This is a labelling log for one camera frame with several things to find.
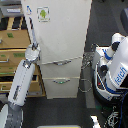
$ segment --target white robot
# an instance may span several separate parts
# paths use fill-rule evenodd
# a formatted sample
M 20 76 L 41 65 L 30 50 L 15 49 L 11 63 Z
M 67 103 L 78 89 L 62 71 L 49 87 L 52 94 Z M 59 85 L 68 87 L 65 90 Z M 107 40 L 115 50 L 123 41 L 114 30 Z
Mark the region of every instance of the white robot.
M 128 89 L 128 37 L 116 33 L 110 47 L 96 47 L 92 69 L 96 96 L 117 104 Z
M 40 47 L 36 42 L 31 18 L 30 23 L 33 44 L 30 44 L 25 52 L 26 60 L 21 60 L 18 65 L 8 96 L 8 104 L 4 105 L 0 113 L 0 128 L 21 128 L 22 126 L 22 106 L 25 103 L 25 98 L 35 71 L 34 63 L 37 62 L 40 53 Z

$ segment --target freezer drawer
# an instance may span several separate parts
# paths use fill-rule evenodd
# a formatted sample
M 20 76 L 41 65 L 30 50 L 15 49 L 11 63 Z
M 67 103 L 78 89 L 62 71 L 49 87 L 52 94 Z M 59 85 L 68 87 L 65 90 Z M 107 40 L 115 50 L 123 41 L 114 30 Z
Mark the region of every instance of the freezer drawer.
M 47 99 L 76 98 L 79 78 L 43 79 Z
M 80 76 L 82 58 L 41 64 L 40 70 L 42 78 L 56 77 L 77 77 Z

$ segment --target floor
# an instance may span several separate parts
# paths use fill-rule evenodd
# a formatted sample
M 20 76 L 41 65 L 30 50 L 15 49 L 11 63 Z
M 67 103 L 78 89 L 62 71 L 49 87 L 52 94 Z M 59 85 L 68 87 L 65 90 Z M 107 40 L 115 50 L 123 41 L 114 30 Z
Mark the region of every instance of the floor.
M 127 6 L 127 0 L 124 2 L 121 0 L 92 1 L 85 52 L 91 52 L 91 44 L 93 43 L 97 43 L 99 46 L 109 46 L 111 37 L 116 32 L 127 35 L 120 21 L 120 12 Z M 81 71 L 81 79 L 83 78 L 91 81 L 90 67 Z M 80 87 L 88 90 L 90 83 L 80 80 Z M 82 128 L 92 128 L 91 115 L 98 117 L 102 128 L 106 121 L 92 89 L 87 93 L 82 93 L 79 90 L 76 99 L 27 98 L 23 110 L 22 128 L 36 128 L 42 125 L 79 125 Z

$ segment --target white cabinet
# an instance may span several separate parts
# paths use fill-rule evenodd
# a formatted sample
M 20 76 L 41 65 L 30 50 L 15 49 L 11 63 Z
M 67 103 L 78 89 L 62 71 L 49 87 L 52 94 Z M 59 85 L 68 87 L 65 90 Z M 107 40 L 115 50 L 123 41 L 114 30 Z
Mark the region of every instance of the white cabinet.
M 29 17 L 32 18 L 36 39 L 41 47 L 41 60 L 38 64 L 47 97 L 49 97 L 49 91 L 55 91 L 53 87 L 55 85 L 52 86 L 52 83 L 47 82 L 46 78 L 80 77 L 82 65 L 80 58 L 84 53 L 91 2 L 92 0 L 21 0 L 30 39 L 33 40 Z M 72 60 L 72 62 L 63 66 L 52 64 L 66 60 Z M 71 87 L 78 91 L 79 80 L 76 79 L 76 81 Z M 66 84 L 69 85 L 66 87 L 68 90 L 72 82 Z

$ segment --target drawer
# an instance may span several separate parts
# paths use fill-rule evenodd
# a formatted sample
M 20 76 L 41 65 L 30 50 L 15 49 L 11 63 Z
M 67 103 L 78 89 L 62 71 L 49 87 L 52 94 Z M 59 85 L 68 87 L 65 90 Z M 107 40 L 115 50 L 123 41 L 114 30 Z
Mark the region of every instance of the drawer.
M 0 82 L 0 92 L 9 92 L 12 85 L 11 82 Z M 39 76 L 37 76 L 36 80 L 31 81 L 31 85 L 29 88 L 29 92 L 38 92 L 40 91 L 39 85 Z
M 17 69 L 17 66 L 9 66 L 9 67 L 0 66 L 0 76 L 14 75 L 16 69 Z
M 76 98 L 79 78 L 43 79 L 48 99 Z
M 80 76 L 82 58 L 70 59 L 49 64 L 41 64 L 42 78 Z
M 27 48 L 30 44 L 27 30 L 4 30 L 0 31 L 1 48 Z
M 0 66 L 18 65 L 25 59 L 26 49 L 0 50 Z
M 0 76 L 14 75 L 17 67 L 18 67 L 18 65 L 17 66 L 9 66 L 9 67 L 8 66 L 7 67 L 0 66 Z M 39 70 L 38 70 L 37 65 L 35 65 L 34 75 L 39 75 Z

